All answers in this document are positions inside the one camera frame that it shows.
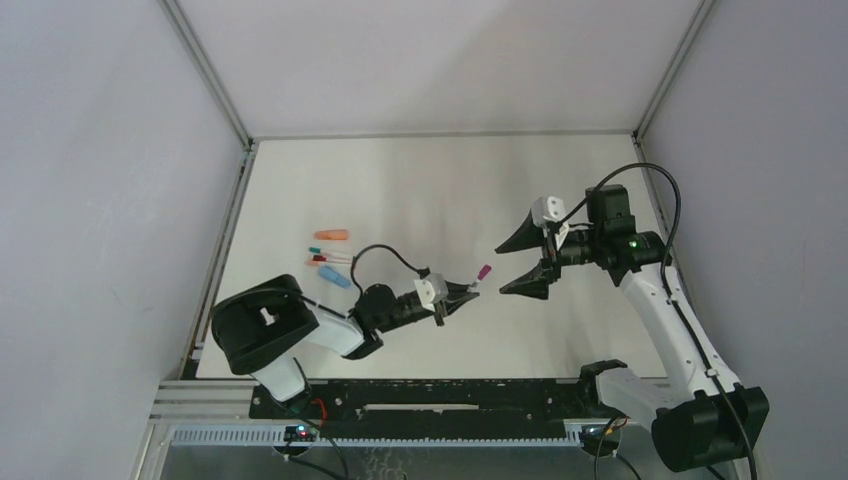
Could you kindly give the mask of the purple pen cap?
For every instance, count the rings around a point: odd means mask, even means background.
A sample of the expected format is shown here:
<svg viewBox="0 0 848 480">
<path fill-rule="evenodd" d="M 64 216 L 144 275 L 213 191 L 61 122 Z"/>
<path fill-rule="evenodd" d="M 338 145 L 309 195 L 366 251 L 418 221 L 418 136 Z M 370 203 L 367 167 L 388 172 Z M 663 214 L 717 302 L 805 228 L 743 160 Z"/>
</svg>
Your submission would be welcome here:
<svg viewBox="0 0 848 480">
<path fill-rule="evenodd" d="M 477 281 L 483 281 L 488 276 L 488 274 L 491 272 L 491 270 L 492 270 L 492 267 L 490 265 L 488 265 L 488 264 L 484 265 L 479 270 L 479 272 L 476 276 L 476 280 Z"/>
</svg>

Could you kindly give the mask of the orange translucent highlighter pen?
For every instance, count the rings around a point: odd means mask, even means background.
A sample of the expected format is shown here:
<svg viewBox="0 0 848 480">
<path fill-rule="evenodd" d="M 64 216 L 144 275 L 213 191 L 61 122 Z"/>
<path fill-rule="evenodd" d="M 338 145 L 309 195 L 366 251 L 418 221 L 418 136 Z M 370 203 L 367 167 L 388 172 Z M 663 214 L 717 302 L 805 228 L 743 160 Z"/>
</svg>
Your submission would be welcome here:
<svg viewBox="0 0 848 480">
<path fill-rule="evenodd" d="M 346 241 L 350 233 L 347 229 L 319 230 L 314 233 L 314 238 L 321 241 Z"/>
</svg>

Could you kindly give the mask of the blue translucent highlighter pen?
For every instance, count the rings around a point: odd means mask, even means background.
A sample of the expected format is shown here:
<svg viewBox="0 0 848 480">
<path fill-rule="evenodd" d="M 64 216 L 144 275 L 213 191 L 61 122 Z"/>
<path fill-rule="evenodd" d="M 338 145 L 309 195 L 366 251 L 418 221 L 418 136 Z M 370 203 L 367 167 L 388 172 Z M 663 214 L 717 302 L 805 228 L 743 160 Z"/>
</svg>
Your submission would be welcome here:
<svg viewBox="0 0 848 480">
<path fill-rule="evenodd" d="M 352 282 L 345 275 L 329 265 L 320 266 L 318 274 L 322 279 L 342 289 L 348 289 L 352 286 Z"/>
</svg>

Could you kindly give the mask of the thin white red pen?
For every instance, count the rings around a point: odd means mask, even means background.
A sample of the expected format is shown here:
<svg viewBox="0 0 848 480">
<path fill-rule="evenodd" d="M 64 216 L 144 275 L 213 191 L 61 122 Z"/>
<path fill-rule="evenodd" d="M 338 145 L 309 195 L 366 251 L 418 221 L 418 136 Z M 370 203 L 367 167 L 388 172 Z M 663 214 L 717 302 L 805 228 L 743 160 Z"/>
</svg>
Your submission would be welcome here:
<svg viewBox="0 0 848 480">
<path fill-rule="evenodd" d="M 311 257 L 311 261 L 314 263 L 334 263 L 334 264 L 351 264 L 353 259 L 351 257 L 339 257 L 339 256 L 325 256 L 320 254 L 315 254 Z"/>
</svg>

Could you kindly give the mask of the white marker green end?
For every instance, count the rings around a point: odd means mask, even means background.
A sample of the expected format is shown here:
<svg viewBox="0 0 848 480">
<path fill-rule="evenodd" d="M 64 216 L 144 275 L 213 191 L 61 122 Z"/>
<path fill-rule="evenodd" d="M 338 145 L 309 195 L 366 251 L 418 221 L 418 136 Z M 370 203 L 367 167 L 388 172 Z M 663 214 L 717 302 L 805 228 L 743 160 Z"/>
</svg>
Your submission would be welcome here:
<svg viewBox="0 0 848 480">
<path fill-rule="evenodd" d="M 327 248 L 323 248 L 323 247 L 311 246 L 311 247 L 308 248 L 308 251 L 313 256 L 321 256 L 321 257 L 324 257 L 324 258 L 335 258 L 335 259 L 340 259 L 341 261 L 347 261 L 347 262 L 351 262 L 353 257 L 354 257 L 353 254 L 349 254 L 349 253 L 345 253 L 345 252 L 341 252 L 341 251 L 336 251 L 336 250 L 331 250 L 331 249 L 327 249 Z"/>
</svg>

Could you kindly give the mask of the white pen orange tip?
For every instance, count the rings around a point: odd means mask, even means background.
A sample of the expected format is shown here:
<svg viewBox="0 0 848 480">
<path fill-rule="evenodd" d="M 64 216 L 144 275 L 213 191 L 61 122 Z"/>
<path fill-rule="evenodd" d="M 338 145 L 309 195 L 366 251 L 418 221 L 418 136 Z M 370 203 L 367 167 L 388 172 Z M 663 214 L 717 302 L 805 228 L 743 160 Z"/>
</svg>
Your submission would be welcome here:
<svg viewBox="0 0 848 480">
<path fill-rule="evenodd" d="M 305 264 L 312 267 L 330 266 L 333 268 L 349 268 L 352 265 L 351 262 L 335 260 L 307 260 Z"/>
</svg>

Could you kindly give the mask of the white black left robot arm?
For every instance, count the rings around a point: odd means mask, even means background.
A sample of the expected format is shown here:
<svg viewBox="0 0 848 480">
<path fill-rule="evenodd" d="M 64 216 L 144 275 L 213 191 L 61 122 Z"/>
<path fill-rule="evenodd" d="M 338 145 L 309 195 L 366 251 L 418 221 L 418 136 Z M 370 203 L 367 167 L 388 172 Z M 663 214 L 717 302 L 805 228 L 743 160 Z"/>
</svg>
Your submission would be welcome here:
<svg viewBox="0 0 848 480">
<path fill-rule="evenodd" d="M 443 326 L 480 295 L 476 283 L 447 281 L 428 268 L 414 272 L 412 291 L 396 295 L 381 283 L 359 287 L 345 313 L 307 297 L 294 276 L 282 274 L 217 303 L 209 315 L 212 338 L 232 374 L 249 376 L 274 400 L 290 402 L 310 388 L 292 353 L 296 346 L 313 344 L 360 360 L 383 346 L 383 334 L 428 319 Z"/>
</svg>

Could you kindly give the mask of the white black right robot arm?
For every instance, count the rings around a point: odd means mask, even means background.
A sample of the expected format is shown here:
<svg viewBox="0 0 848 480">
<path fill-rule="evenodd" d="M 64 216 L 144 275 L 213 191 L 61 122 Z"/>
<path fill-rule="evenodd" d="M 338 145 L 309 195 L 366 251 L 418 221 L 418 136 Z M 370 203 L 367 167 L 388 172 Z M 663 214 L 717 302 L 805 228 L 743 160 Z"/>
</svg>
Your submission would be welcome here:
<svg viewBox="0 0 848 480">
<path fill-rule="evenodd" d="M 625 362 L 582 366 L 579 384 L 588 402 L 646 428 L 664 465 L 673 472 L 749 461 L 770 410 L 759 387 L 746 388 L 708 339 L 681 291 L 668 248 L 654 231 L 638 231 L 627 189 L 588 189 L 588 223 L 573 228 L 563 201 L 538 198 L 498 254 L 537 248 L 541 258 L 526 274 L 501 287 L 505 295 L 546 300 L 568 266 L 594 264 L 635 309 L 665 369 L 666 389 L 639 377 Z"/>
</svg>

